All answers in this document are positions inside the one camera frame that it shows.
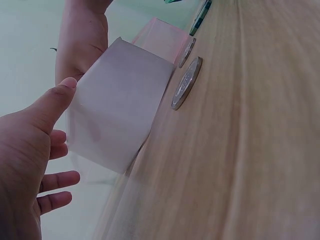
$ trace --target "green object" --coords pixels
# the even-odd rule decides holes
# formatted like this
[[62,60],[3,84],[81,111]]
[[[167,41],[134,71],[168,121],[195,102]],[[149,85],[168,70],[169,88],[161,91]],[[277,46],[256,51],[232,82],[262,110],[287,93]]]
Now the green object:
[[207,15],[207,12],[209,11],[209,8],[211,6],[212,0],[206,0],[204,4],[202,5],[199,14],[196,16],[194,20],[194,24],[192,25],[190,35],[193,36],[196,34],[198,28],[202,24],[203,20],[205,19],[205,16]]

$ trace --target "hand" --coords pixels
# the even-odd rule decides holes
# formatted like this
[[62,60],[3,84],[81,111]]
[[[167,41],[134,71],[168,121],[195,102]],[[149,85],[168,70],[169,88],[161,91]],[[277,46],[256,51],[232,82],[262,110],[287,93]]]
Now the hand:
[[[67,77],[78,81],[108,48],[106,7],[97,10],[94,0],[88,2],[92,6],[81,0],[66,1],[55,63],[56,84]],[[109,5],[112,1],[96,2]]]
[[44,175],[48,160],[68,153],[66,134],[53,127],[71,103],[77,81],[65,79],[28,108],[0,117],[0,239],[41,239],[40,216],[70,203],[76,171]]

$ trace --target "white paper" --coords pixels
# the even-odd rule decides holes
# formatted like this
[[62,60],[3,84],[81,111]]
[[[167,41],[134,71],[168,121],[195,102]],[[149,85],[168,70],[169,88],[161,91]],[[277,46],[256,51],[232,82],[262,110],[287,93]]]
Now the white paper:
[[148,137],[173,69],[118,38],[78,83],[66,114],[69,150],[124,173]]

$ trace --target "wood grain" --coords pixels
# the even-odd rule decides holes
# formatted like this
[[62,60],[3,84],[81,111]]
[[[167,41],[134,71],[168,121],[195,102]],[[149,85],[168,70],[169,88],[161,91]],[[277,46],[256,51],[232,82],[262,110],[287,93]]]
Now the wood grain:
[[214,0],[195,37],[99,239],[320,239],[320,1]]

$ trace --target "silver coin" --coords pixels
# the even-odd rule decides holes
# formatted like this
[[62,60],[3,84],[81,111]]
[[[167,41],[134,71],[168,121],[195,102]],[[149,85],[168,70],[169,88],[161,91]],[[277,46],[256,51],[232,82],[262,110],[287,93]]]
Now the silver coin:
[[185,48],[181,61],[179,63],[179,68],[182,68],[185,62],[187,61],[192,49],[195,46],[196,40],[197,39],[193,38],[192,41],[189,42],[188,46]]
[[178,110],[186,100],[199,75],[202,62],[203,59],[198,56],[187,68],[173,96],[171,107],[174,110]]

